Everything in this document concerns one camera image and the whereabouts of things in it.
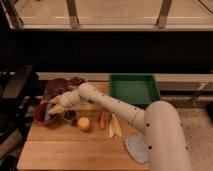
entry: floor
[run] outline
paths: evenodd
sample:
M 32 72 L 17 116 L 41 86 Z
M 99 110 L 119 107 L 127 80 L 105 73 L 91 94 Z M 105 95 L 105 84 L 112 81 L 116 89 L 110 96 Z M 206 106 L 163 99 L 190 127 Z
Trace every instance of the floor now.
M 171 101 L 171 98 L 168 97 L 163 97 L 163 99 Z M 181 104 L 183 104 L 183 101 L 180 101 L 179 104 L 176 102 L 173 105 L 178 106 L 177 110 L 183 123 L 193 171 L 212 171 L 213 123 L 210 121 L 205 109 L 192 107 L 185 108 L 181 107 Z M 0 146 L 0 158 L 3 159 L 5 153 L 10 153 L 19 157 L 23 145 L 23 139 L 18 131 L 15 131 L 8 141 Z
M 81 25 L 155 25 L 162 0 L 76 0 Z M 66 0 L 18 0 L 26 25 L 69 25 Z M 168 25 L 213 25 L 213 15 L 198 0 L 173 0 Z

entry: black chair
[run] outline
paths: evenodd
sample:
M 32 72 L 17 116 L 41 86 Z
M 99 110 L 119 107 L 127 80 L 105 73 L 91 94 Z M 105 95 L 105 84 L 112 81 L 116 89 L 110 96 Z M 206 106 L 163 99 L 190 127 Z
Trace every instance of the black chair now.
M 37 80 L 33 66 L 19 67 L 14 75 L 10 72 L 1 74 L 0 144 L 16 129 L 23 138 L 27 137 L 25 124 L 32 122 L 33 117 L 25 117 L 25 114 L 30 104 L 39 103 L 32 91 Z

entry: black wall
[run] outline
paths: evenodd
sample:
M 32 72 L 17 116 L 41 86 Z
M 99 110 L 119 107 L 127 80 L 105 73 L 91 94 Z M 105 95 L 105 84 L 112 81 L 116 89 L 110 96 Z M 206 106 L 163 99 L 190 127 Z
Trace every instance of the black wall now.
M 209 73 L 213 32 L 15 32 L 24 63 L 74 72 Z

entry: yellow food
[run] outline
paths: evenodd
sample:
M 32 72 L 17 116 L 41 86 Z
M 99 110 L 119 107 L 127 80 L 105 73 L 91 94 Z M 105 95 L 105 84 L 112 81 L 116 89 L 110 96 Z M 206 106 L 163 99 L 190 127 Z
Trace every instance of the yellow food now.
M 87 132 L 90 128 L 89 118 L 88 117 L 81 117 L 80 119 L 78 119 L 77 126 L 81 131 Z

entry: bowl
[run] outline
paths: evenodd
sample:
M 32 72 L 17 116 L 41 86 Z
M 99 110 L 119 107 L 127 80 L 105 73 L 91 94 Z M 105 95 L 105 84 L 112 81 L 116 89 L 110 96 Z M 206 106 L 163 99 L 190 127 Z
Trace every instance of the bowl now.
M 47 107 L 50 108 L 52 107 L 52 104 L 50 106 L 50 104 L 48 102 L 45 102 L 45 103 L 42 103 L 40 104 L 36 110 L 35 110 L 35 121 L 36 123 L 40 124 L 40 125 L 44 125 L 44 126 L 50 126 L 52 125 L 56 118 L 57 118 L 57 115 L 47 115 L 46 114 L 46 110 L 47 110 Z
M 53 98 L 57 95 L 63 94 L 69 91 L 69 81 L 64 78 L 56 78 L 48 81 L 45 86 L 47 94 Z

